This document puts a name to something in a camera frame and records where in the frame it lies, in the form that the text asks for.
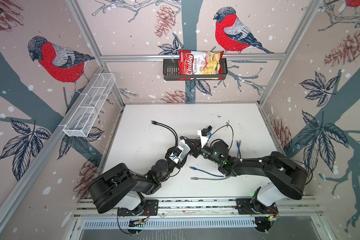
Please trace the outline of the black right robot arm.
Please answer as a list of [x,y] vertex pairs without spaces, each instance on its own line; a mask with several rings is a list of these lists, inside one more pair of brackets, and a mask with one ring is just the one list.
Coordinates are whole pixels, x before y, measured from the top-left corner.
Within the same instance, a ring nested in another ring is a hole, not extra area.
[[237,203],[240,214],[277,214],[274,204],[282,199],[301,200],[309,173],[306,168],[288,159],[279,152],[254,159],[243,159],[229,155],[229,146],[223,140],[217,140],[211,147],[202,145],[200,139],[181,137],[190,147],[190,155],[203,156],[218,165],[218,171],[224,177],[242,175],[267,177],[270,182],[259,186],[251,199]]

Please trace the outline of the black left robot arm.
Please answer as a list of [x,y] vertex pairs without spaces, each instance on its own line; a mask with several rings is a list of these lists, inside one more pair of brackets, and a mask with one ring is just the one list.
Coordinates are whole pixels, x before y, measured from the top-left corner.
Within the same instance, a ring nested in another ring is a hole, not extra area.
[[106,213],[120,202],[122,208],[129,210],[143,208],[143,194],[157,192],[162,183],[169,180],[174,169],[180,170],[184,166],[190,152],[190,147],[181,141],[169,148],[165,158],[158,160],[144,175],[133,172],[124,163],[99,175],[88,186],[98,213]]

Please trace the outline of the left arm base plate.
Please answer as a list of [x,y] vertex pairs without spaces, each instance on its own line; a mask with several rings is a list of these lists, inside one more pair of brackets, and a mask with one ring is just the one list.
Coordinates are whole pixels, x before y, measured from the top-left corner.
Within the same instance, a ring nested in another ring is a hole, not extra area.
[[158,200],[143,200],[135,209],[127,208],[118,209],[118,217],[148,217],[158,214]]

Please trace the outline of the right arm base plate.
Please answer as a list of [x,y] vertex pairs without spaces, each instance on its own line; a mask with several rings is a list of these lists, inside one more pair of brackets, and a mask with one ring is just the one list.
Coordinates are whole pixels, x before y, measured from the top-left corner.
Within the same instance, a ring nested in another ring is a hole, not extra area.
[[275,203],[267,207],[257,200],[249,198],[236,199],[236,210],[239,215],[278,215],[279,211]]

